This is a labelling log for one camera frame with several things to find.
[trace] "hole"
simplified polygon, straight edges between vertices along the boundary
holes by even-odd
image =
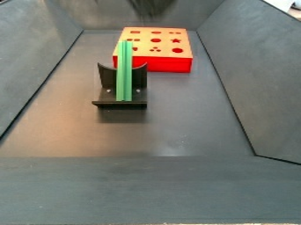
[[[172,43],[180,43],[180,39],[172,39]]]
[[[152,42],[160,42],[160,39],[151,39]]]
[[[181,48],[175,47],[175,48],[172,48],[172,52],[173,52],[173,53],[181,53],[181,52],[183,52],[183,49],[181,49]]]

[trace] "gray surface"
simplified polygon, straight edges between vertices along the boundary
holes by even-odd
[[[181,27],[195,31],[223,0],[175,0],[155,18],[141,17],[125,0],[54,0],[82,29],[123,29],[124,26]],[[149,1],[160,5],[160,0]]]
[[[301,167],[258,157],[0,159],[2,224],[301,222]]]
[[[301,163],[299,22],[258,0],[227,0],[197,33],[255,152]]]
[[[252,156],[195,32],[189,74],[148,73],[147,110],[101,111],[96,63],[120,32],[84,32],[0,145],[0,156]]]
[[[1,4],[0,136],[80,32],[52,1]]]

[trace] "star-shaped hole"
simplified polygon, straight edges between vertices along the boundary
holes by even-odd
[[[172,43],[180,43],[180,39],[172,39]]]

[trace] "bin floor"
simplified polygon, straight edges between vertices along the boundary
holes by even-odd
[[[5,224],[299,223],[301,167],[255,157],[197,35],[189,74],[148,74],[145,110],[98,110],[84,32],[0,142]]]

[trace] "circular hole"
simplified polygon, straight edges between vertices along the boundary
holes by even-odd
[[[160,39],[151,39],[151,42],[160,42]]]
[[[175,48],[172,48],[172,52],[173,52],[173,53],[181,53],[181,52],[183,52],[183,49],[181,49],[181,48],[175,47]]]

